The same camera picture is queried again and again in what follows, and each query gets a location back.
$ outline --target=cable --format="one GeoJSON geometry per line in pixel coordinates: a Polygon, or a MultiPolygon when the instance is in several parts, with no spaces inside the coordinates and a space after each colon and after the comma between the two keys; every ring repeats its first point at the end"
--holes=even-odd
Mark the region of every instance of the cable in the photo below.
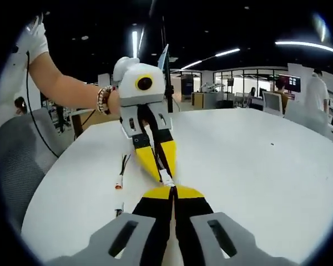
{"type": "MultiPolygon", "coordinates": [[[[88,116],[88,118],[86,118],[86,120],[84,121],[84,123],[82,123],[82,126],[85,125],[85,123],[90,119],[90,117],[93,116],[93,114],[95,113],[96,110],[92,111],[91,114],[88,116]]],[[[77,139],[77,134],[74,134],[74,140],[77,139]]]]}
{"type": "Polygon", "coordinates": [[[179,104],[177,103],[177,101],[175,101],[174,97],[171,97],[171,98],[173,98],[173,101],[174,101],[175,104],[177,105],[177,107],[178,107],[178,109],[179,109],[179,112],[180,112],[180,106],[179,106],[179,104]]]}
{"type": "Polygon", "coordinates": [[[51,147],[49,147],[49,145],[46,143],[44,137],[42,136],[38,126],[37,126],[37,123],[36,123],[36,120],[34,119],[34,116],[33,116],[33,113],[32,113],[32,109],[31,109],[31,104],[29,102],[29,93],[28,93],[28,73],[29,73],[29,52],[26,53],[27,54],[27,73],[26,73],[26,91],[27,91],[27,104],[28,104],[28,108],[29,108],[29,113],[31,114],[31,117],[32,117],[32,121],[34,123],[34,126],[36,127],[37,129],[37,132],[39,134],[39,136],[41,137],[42,141],[44,142],[44,144],[46,145],[46,147],[51,151],[51,153],[56,157],[56,158],[59,158],[59,156],[51,149],[51,147]]]}
{"type": "Polygon", "coordinates": [[[126,165],[127,165],[127,162],[128,162],[130,157],[131,157],[131,154],[128,155],[128,157],[127,157],[127,155],[124,155],[122,157],[122,169],[121,169],[120,175],[124,174],[124,170],[126,169],[126,165]]]}

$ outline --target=gray gripper finger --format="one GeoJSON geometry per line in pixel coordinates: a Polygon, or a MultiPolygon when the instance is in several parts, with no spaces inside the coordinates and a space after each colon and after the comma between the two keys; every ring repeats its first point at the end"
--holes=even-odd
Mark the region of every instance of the gray gripper finger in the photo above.
{"type": "Polygon", "coordinates": [[[136,266],[155,218],[123,213],[90,238],[89,246],[71,257],[50,260],[48,266],[136,266]],[[115,256],[123,249],[120,259],[115,256]]]}
{"type": "Polygon", "coordinates": [[[224,213],[194,216],[190,220],[202,248],[205,266],[297,265],[263,252],[256,246],[254,236],[224,213]],[[221,249],[230,258],[224,258],[221,249]]]}

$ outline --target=white round table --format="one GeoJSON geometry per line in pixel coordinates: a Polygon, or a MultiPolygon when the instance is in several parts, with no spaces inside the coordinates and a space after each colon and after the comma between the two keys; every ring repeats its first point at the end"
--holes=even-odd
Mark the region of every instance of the white round table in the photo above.
{"type": "MultiPolygon", "coordinates": [[[[249,230],[257,246],[297,263],[333,228],[333,143],[286,119],[253,109],[171,114],[176,182],[205,195],[249,230]]],[[[42,261],[74,255],[115,217],[122,154],[124,210],[157,184],[136,162],[119,122],[89,127],[59,158],[27,209],[22,237],[42,261]]],[[[163,265],[183,265],[171,234],[163,265]]]]}

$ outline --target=ceiling light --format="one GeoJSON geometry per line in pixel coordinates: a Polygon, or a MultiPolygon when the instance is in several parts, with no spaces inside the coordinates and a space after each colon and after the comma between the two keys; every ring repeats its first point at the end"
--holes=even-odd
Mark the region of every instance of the ceiling light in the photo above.
{"type": "Polygon", "coordinates": [[[322,26],[322,34],[321,34],[321,42],[324,42],[324,39],[326,38],[326,26],[322,26]]]}
{"type": "Polygon", "coordinates": [[[315,44],[315,43],[306,43],[306,42],[275,42],[276,45],[302,45],[302,46],[309,46],[309,47],[315,47],[315,48],[320,48],[323,50],[327,50],[333,53],[333,48],[320,45],[320,44],[315,44]]]}
{"type": "Polygon", "coordinates": [[[216,56],[216,57],[222,57],[223,55],[231,54],[231,53],[235,53],[235,52],[239,52],[239,51],[240,51],[240,49],[239,49],[239,48],[236,48],[236,49],[233,49],[233,50],[229,50],[229,51],[225,51],[225,52],[222,52],[222,53],[216,54],[215,56],[216,56]]]}
{"type": "Polygon", "coordinates": [[[202,61],[200,60],[200,61],[197,61],[197,62],[195,62],[195,63],[189,64],[189,65],[184,66],[183,68],[181,68],[181,70],[184,70],[184,69],[186,69],[186,68],[190,68],[190,67],[192,67],[193,65],[200,64],[201,62],[202,62],[202,61]]]}
{"type": "Polygon", "coordinates": [[[137,58],[137,32],[132,32],[133,58],[137,58]]]}

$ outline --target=computer monitor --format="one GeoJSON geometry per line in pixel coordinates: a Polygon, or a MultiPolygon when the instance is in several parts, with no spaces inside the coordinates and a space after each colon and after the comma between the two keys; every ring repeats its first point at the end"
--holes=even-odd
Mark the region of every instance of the computer monitor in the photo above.
{"type": "Polygon", "coordinates": [[[285,83],[285,90],[301,92],[301,79],[298,76],[279,75],[285,83]]]}
{"type": "Polygon", "coordinates": [[[262,97],[263,98],[263,92],[266,91],[266,89],[262,89],[260,88],[259,90],[259,97],[262,97]]]}

